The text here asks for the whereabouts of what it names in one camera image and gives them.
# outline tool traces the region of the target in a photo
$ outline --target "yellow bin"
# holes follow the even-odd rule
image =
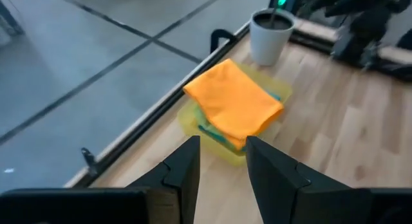
[[[239,65],[239,68],[245,72],[256,84],[260,85],[263,89],[268,92],[274,93],[281,98],[281,102],[285,103],[289,96],[292,94],[292,88],[286,82],[281,80],[272,79],[263,73],[260,73],[248,66]],[[201,147],[207,148],[213,154],[223,158],[232,165],[242,165],[246,162],[245,155],[235,154],[228,150],[221,143],[215,141],[215,139],[206,135],[199,130],[198,124],[194,116],[194,109],[196,108],[196,103],[193,100],[188,101],[178,112],[178,120],[183,128],[183,131],[187,136],[200,136]],[[274,126],[269,126],[268,129],[263,131],[259,137],[260,139],[270,142],[272,141],[271,133],[274,132]]]

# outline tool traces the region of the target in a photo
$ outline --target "wooden floor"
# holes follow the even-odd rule
[[[227,57],[256,66],[245,38]],[[389,77],[361,73],[289,44],[267,74],[294,93],[276,122],[271,144],[352,187],[412,186],[412,89]],[[176,112],[183,97],[95,184],[123,187],[185,141]],[[245,166],[201,150],[195,223],[261,223]]]

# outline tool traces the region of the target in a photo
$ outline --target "orange cloth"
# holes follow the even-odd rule
[[[230,59],[215,65],[184,88],[207,120],[240,150],[279,116],[283,105],[243,73]]]

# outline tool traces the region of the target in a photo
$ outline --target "white pot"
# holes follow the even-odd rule
[[[291,27],[285,30],[264,28],[255,22],[255,16],[271,14],[273,8],[265,9],[252,14],[250,21],[250,49],[253,61],[262,66],[271,66],[277,62],[283,47],[288,42],[295,26],[295,17],[287,11],[276,10],[276,15],[282,16],[291,22]]]

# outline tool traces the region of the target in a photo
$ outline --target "tile floor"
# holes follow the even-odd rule
[[[0,192],[61,187],[268,0],[2,2],[26,35],[0,46]]]

